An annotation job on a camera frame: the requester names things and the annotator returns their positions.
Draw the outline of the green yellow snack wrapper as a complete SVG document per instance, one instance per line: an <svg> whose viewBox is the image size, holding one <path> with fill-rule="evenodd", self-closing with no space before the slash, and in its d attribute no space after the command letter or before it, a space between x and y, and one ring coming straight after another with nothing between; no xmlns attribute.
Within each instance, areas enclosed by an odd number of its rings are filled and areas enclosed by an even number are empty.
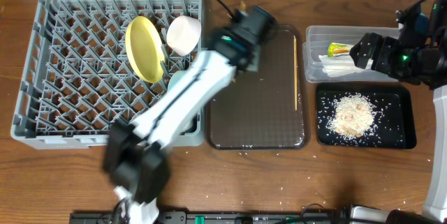
<svg viewBox="0 0 447 224"><path fill-rule="evenodd" d="M343 43L331 43L328 46L327 56L328 57L339 57L342 55L349 55L353 45L343 44Z"/></svg>

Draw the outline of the wooden chopstick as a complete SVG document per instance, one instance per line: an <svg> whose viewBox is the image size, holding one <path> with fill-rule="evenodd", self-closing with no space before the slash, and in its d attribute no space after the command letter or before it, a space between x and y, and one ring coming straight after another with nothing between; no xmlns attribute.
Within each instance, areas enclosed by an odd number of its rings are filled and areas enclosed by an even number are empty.
<svg viewBox="0 0 447 224"><path fill-rule="evenodd" d="M240 12L245 12L246 11L246 3L244 1L240 2Z"/></svg>
<svg viewBox="0 0 447 224"><path fill-rule="evenodd" d="M294 108L298 111L298 60L297 60L297 39L293 36L293 85L294 85Z"/></svg>

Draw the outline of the light blue bowl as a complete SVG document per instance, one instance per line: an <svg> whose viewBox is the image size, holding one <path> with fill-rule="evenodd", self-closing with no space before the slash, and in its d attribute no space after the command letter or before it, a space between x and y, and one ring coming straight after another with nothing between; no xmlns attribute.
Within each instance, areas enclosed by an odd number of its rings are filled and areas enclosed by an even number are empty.
<svg viewBox="0 0 447 224"><path fill-rule="evenodd" d="M184 76L185 70L175 72L169 80L168 91L170 91Z"/></svg>

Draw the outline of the yellow round plate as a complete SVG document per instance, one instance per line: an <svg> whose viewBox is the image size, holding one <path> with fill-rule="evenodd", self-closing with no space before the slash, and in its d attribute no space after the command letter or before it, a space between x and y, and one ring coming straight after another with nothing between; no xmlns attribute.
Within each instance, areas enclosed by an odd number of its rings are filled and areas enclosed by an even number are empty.
<svg viewBox="0 0 447 224"><path fill-rule="evenodd" d="M162 45L156 27L148 18L137 16L127 26L125 50L133 71L141 80L157 83L163 77Z"/></svg>

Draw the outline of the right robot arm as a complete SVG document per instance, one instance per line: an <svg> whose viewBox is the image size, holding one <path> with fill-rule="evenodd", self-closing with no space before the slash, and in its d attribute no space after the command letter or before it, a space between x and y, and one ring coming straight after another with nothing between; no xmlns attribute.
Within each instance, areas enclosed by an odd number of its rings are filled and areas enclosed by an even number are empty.
<svg viewBox="0 0 447 224"><path fill-rule="evenodd" d="M350 50L358 68L371 69L410 84L426 84L433 91L436 140L432 176L422 216L446 222L446 0L434 0L430 16L419 0L396 11L399 38L366 33Z"/></svg>

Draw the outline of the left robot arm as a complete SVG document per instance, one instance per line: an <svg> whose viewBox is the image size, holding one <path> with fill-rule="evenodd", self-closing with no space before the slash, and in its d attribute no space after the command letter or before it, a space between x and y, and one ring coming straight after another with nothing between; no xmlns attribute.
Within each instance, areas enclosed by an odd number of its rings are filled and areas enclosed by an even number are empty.
<svg viewBox="0 0 447 224"><path fill-rule="evenodd" d="M157 104L129 124L111 126L103 159L119 198L111 223L155 222L156 199L170 178L168 154L175 140L239 72L253 70L261 45L276 27L276 19L258 6L237 11L230 25L212 30L206 50Z"/></svg>

